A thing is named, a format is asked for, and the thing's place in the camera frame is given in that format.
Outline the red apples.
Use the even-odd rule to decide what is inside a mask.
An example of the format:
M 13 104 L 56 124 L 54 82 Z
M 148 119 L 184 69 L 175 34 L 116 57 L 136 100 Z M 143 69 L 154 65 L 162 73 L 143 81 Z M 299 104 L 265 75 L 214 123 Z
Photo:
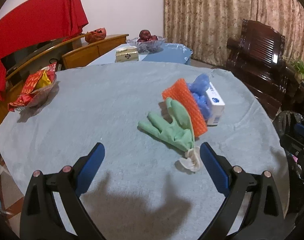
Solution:
M 149 30 L 141 30 L 139 33 L 138 42 L 148 42 L 156 40 L 158 40 L 158 37 L 156 35 L 151 35 Z

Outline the black lined trash bin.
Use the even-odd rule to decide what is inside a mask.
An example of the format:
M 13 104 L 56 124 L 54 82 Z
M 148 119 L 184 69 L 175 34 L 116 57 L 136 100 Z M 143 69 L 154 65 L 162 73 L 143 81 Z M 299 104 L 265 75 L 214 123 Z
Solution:
M 298 134 L 294 130 L 294 126 L 297 123 L 304 125 L 304 116 L 291 111 L 283 111 L 277 115 L 273 121 L 273 126 L 275 127 L 280 139 L 284 134 Z M 292 155 L 287 150 L 285 150 L 285 153 L 289 168 L 289 212 L 295 213 L 299 212 L 304 206 L 304 181 L 301 180 L 296 174 L 294 167 L 295 162 Z

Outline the glass fruit bowl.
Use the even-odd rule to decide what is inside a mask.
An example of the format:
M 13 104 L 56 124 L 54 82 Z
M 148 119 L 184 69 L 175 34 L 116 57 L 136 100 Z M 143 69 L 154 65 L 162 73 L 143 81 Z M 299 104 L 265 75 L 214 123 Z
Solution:
M 166 38 L 157 36 L 158 40 L 151 40 L 140 42 L 139 37 L 126 40 L 126 43 L 130 46 L 137 47 L 138 52 L 141 53 L 156 53 L 161 49 L 161 45 L 166 42 Z

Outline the narrow orange foam net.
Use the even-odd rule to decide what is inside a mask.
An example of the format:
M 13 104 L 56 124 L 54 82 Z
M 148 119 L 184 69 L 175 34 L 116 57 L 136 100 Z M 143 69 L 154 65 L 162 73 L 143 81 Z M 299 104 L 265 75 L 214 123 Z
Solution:
M 194 136 L 200 137 L 207 132 L 204 117 L 183 78 L 178 79 L 172 86 L 162 92 L 162 98 L 172 98 L 180 102 L 191 117 Z

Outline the television screen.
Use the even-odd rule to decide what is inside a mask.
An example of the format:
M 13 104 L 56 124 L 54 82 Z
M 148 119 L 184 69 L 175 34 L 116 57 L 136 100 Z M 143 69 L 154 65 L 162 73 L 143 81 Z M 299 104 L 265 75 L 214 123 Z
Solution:
M 21 50 L 15 51 L 1 59 L 2 64 L 6 69 L 6 74 L 11 74 L 16 68 L 27 62 L 34 56 L 44 52 L 45 50 L 60 44 L 63 38 L 56 40 L 41 42 Z

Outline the red snack packets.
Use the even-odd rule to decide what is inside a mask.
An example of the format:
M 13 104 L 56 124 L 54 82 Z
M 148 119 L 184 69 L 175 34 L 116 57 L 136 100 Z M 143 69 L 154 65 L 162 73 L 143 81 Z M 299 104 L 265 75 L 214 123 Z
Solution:
M 30 74 L 23 85 L 17 99 L 8 103 L 8 110 L 14 112 L 19 106 L 26 106 L 36 95 L 36 90 L 52 84 L 56 74 L 56 62 Z

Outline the red cloth over television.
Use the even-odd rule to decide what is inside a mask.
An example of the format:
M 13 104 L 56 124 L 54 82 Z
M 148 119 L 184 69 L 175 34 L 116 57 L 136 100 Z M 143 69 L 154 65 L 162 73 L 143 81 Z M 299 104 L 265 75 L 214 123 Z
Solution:
M 27 0 L 0 19 L 0 100 L 6 98 L 1 59 L 26 47 L 75 37 L 88 24 L 81 0 Z

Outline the grey table cloth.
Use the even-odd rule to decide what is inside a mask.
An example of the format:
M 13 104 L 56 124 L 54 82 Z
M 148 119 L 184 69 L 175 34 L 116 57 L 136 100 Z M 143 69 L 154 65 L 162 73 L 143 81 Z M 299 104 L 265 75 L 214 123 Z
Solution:
M 206 73 L 224 113 L 196 140 L 246 172 L 272 173 L 282 208 L 289 206 L 284 149 L 266 111 L 231 72 L 177 63 L 123 62 L 64 70 L 47 102 L 10 112 L 0 125 L 0 153 L 25 192 L 33 171 L 56 173 L 97 142 L 106 154 L 81 201 L 107 239 L 197 239 L 224 196 L 205 168 L 192 173 L 180 153 L 141 132 L 149 112 L 166 115 L 162 92 L 180 78 Z

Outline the yellow tissue box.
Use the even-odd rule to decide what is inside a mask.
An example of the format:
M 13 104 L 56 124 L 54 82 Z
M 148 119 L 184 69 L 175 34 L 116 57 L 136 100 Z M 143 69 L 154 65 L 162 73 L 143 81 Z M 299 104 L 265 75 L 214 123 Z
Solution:
M 137 47 L 127 46 L 116 49 L 115 61 L 116 62 L 139 61 L 139 53 Z

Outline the white blue medicine box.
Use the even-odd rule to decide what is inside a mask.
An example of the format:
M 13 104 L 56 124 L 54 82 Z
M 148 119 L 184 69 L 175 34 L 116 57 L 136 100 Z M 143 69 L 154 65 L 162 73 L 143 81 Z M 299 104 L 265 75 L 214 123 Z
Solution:
M 211 116 L 207 119 L 207 124 L 209 126 L 216 126 L 224 113 L 225 103 L 211 82 L 205 96 L 211 110 Z

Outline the blue plastic glove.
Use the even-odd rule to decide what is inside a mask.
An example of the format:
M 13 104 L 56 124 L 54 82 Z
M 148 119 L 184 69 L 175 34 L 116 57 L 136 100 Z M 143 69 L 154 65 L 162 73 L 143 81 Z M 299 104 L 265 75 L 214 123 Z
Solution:
M 212 116 L 212 107 L 206 94 L 209 89 L 208 75 L 205 73 L 200 74 L 193 83 L 187 83 L 187 86 L 202 116 L 207 121 Z

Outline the wooden tv cabinet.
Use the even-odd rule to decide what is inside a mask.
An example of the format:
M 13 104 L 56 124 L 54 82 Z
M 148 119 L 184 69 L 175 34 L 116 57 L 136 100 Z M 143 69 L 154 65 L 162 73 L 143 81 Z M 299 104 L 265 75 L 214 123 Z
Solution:
M 108 35 L 104 40 L 88 44 L 85 34 L 64 41 L 54 40 L 17 63 L 6 74 L 6 99 L 0 101 L 0 124 L 8 113 L 7 104 L 17 98 L 29 74 L 40 68 L 57 63 L 62 69 L 84 67 L 97 58 L 126 43 L 128 34 Z

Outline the red orange plastic bag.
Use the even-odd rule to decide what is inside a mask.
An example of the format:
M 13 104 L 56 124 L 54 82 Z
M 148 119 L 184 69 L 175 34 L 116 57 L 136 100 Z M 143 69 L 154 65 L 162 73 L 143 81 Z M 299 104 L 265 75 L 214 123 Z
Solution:
M 105 28 L 99 28 L 94 31 L 90 31 L 85 36 L 85 41 L 87 43 L 94 43 L 101 40 L 104 40 L 107 36 Z

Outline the glass snack bowl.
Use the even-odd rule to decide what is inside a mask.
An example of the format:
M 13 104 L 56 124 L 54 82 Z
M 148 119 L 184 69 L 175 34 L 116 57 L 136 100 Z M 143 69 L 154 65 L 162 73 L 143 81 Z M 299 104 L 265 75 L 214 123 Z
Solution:
M 52 91 L 52 89 L 56 85 L 56 81 L 57 81 L 57 75 L 55 74 L 52 84 L 50 84 L 44 88 L 40 88 L 40 89 L 36 90 L 36 95 L 32 98 L 32 100 L 26 106 L 17 107 L 16 111 L 21 112 L 26 109 L 38 108 L 38 107 L 42 106 L 46 102 L 46 100 L 49 96 L 49 93 Z

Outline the blue coffee table cloth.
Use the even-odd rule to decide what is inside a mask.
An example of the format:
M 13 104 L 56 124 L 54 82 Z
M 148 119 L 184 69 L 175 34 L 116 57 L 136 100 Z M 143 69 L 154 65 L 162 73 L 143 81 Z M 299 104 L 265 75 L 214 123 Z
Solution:
M 121 44 L 87 64 L 87 66 L 115 63 L 116 50 L 127 46 L 128 44 Z M 192 54 L 193 51 L 183 44 L 163 43 L 160 49 L 155 53 L 139 54 L 139 61 L 190 64 Z

